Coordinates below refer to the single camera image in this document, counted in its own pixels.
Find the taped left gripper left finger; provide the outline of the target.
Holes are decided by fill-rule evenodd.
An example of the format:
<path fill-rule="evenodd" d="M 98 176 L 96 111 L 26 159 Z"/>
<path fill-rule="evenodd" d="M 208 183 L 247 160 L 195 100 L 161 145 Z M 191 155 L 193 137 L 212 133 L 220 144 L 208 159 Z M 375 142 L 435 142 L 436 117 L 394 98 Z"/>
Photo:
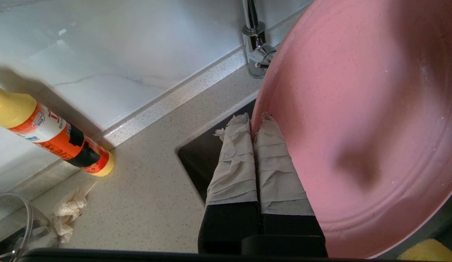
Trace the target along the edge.
<path fill-rule="evenodd" d="M 219 162 L 207 188 L 198 233 L 200 254 L 240 254 L 242 241 L 259 234 L 254 148 L 248 114 L 233 116 L 216 131 L 222 141 Z"/>

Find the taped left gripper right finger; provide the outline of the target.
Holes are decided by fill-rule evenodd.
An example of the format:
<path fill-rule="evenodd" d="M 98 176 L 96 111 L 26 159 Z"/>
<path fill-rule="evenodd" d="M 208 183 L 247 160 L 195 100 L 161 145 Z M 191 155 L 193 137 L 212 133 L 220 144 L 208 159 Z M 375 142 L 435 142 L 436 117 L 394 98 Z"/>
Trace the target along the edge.
<path fill-rule="evenodd" d="M 323 237 L 277 121 L 266 114 L 255 135 L 263 233 Z"/>

